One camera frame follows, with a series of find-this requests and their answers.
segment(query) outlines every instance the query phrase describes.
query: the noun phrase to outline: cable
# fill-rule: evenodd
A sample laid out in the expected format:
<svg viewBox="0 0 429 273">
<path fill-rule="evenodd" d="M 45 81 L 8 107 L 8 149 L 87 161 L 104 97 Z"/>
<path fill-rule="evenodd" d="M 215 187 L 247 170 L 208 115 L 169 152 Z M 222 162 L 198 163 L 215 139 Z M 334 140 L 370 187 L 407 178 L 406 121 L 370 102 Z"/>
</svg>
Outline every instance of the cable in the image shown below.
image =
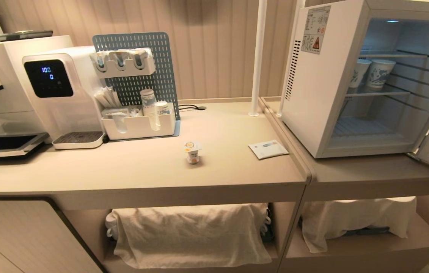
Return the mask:
<svg viewBox="0 0 429 273">
<path fill-rule="evenodd" d="M 195 110 L 203 111 L 203 110 L 206 110 L 206 107 L 198 107 L 198 106 L 195 106 L 194 104 L 179 105 L 179 110 L 185 110 L 185 109 L 195 109 Z"/>
</svg>

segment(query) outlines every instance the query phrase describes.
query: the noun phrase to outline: warning label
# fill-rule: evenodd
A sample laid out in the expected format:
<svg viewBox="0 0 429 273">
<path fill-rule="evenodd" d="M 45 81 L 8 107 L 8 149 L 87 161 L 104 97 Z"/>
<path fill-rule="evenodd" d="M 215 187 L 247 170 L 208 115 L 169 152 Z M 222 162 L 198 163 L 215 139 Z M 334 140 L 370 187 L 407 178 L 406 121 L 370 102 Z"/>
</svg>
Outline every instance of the warning label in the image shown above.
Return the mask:
<svg viewBox="0 0 429 273">
<path fill-rule="evenodd" d="M 331 6 L 309 9 L 301 50 L 319 54 L 324 40 Z"/>
<path fill-rule="evenodd" d="M 313 49 L 320 49 L 319 48 L 319 37 L 315 40 L 314 46 L 312 48 Z"/>
</svg>

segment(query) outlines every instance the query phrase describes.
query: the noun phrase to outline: ventilation grille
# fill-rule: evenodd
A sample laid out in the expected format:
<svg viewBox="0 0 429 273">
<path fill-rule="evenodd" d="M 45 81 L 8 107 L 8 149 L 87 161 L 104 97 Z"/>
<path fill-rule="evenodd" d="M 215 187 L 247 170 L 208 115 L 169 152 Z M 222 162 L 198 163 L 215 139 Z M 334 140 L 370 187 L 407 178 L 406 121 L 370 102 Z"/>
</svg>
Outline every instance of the ventilation grille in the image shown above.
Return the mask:
<svg viewBox="0 0 429 273">
<path fill-rule="evenodd" d="M 297 68 L 297 59 L 299 58 L 301 41 L 294 41 L 294 47 L 292 49 L 292 58 L 290 60 L 289 76 L 287 79 L 287 85 L 285 86 L 285 99 L 290 101 L 292 96 L 292 88 L 294 86 L 295 69 Z"/>
</svg>

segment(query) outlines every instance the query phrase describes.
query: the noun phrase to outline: display screen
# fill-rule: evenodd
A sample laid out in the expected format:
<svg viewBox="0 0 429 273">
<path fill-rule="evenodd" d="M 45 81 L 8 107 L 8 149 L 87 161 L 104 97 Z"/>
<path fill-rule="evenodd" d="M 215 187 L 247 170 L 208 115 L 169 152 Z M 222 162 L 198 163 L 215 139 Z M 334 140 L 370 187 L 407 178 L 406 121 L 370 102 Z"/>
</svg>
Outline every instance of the display screen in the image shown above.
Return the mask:
<svg viewBox="0 0 429 273">
<path fill-rule="evenodd" d="M 60 60 L 31 61 L 24 64 L 34 93 L 39 98 L 71 97 L 71 84 Z"/>
</svg>

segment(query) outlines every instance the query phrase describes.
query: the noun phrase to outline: paper cup stack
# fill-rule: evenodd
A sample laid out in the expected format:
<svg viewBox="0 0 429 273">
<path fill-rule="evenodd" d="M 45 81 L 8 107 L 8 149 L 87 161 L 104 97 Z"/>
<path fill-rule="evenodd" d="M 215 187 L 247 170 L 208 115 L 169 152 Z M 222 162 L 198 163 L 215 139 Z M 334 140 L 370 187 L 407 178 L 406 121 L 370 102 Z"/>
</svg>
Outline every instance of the paper cup stack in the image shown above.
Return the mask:
<svg viewBox="0 0 429 273">
<path fill-rule="evenodd" d="M 140 91 L 140 96 L 142 99 L 142 111 L 144 116 L 149 117 L 150 127 L 154 131 L 159 130 L 159 122 L 157 121 L 157 111 L 155 107 L 155 103 L 157 100 L 155 99 L 154 90 L 145 89 Z"/>
<path fill-rule="evenodd" d="M 354 68 L 353 76 L 351 77 L 351 82 L 349 83 L 350 88 L 357 88 L 360 85 L 370 64 L 371 61 L 358 59 Z"/>
</svg>

